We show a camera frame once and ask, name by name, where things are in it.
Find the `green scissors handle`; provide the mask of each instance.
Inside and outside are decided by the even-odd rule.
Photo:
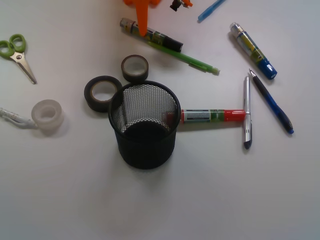
[[[17,46],[14,43],[14,40],[19,39],[22,42],[21,46]],[[0,50],[0,56],[6,59],[9,59],[15,52],[17,53],[24,53],[26,50],[26,40],[25,37],[21,34],[14,34],[10,37],[9,41],[2,40],[0,41],[0,47],[8,48],[7,52],[2,52]]]

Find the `silver pen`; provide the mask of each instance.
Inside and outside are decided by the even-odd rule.
[[[249,149],[252,144],[252,120],[251,120],[251,106],[250,106],[250,78],[248,76],[244,79],[244,141],[245,149]]]

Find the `black mesh pen holder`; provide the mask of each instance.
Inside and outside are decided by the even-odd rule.
[[[109,120],[124,161],[138,169],[154,169],[171,156],[180,122],[176,95],[153,81],[128,84],[109,105]]]

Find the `green mechanical pencil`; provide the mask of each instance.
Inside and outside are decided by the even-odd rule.
[[[192,57],[184,55],[184,54],[182,54],[180,52],[173,51],[173,50],[171,50],[169,48],[166,48],[164,46],[155,44],[155,43],[150,42],[150,41],[148,41],[147,43],[151,47],[153,47],[155,49],[158,49],[158,50],[160,50],[162,52],[165,52],[167,54],[170,54],[170,55],[176,57],[177,59],[180,59],[180,60],[186,62],[187,64],[189,64],[189,65],[191,65],[191,66],[193,66],[195,68],[198,68],[198,69],[203,70],[205,72],[213,73],[215,75],[219,75],[219,73],[220,73],[220,70],[218,68],[210,66],[210,65],[208,65],[208,64],[206,64],[206,63],[204,63],[202,61],[198,61],[198,60],[196,60],[196,59],[194,59]]]

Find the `scissor blade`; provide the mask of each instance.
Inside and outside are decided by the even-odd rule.
[[[20,68],[30,78],[30,80],[33,84],[37,84],[36,78],[35,78],[34,74],[32,73],[28,62],[26,61],[24,53],[15,52],[14,55],[11,56],[10,58],[13,59],[20,66]]]
[[[24,63],[20,63],[20,62],[17,62],[17,64],[20,66],[20,68],[22,68],[22,70],[25,72],[25,74],[27,74],[27,76],[30,78],[31,82],[33,84],[37,84],[37,80],[34,76],[34,74],[32,73],[27,61],[24,61]]]

